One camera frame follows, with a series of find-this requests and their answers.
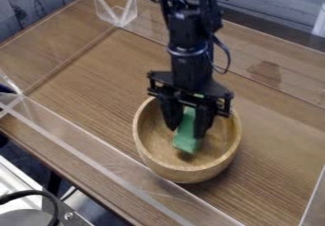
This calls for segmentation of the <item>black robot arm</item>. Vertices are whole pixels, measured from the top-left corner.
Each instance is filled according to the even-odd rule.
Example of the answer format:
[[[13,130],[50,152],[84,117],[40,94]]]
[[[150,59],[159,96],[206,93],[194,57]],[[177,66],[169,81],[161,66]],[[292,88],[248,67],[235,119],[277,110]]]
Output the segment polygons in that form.
[[[147,73],[149,94],[161,102],[162,116],[169,129],[181,126],[185,109],[194,109],[193,137],[206,135],[217,116],[231,113],[233,92],[214,79],[214,73],[229,69],[213,63],[213,49],[227,46],[215,33],[222,28],[222,10],[217,0],[150,0],[161,5],[169,31],[169,71]]]

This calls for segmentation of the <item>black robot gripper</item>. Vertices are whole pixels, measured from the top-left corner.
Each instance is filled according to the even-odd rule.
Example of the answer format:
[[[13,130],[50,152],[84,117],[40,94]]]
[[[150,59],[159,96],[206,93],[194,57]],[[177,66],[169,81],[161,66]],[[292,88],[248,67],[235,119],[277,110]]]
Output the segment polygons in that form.
[[[231,114],[233,91],[213,79],[213,52],[169,48],[171,68],[150,71],[149,94],[161,102],[167,128],[174,131],[186,107],[195,109],[194,138],[202,139],[213,126],[214,116]]]

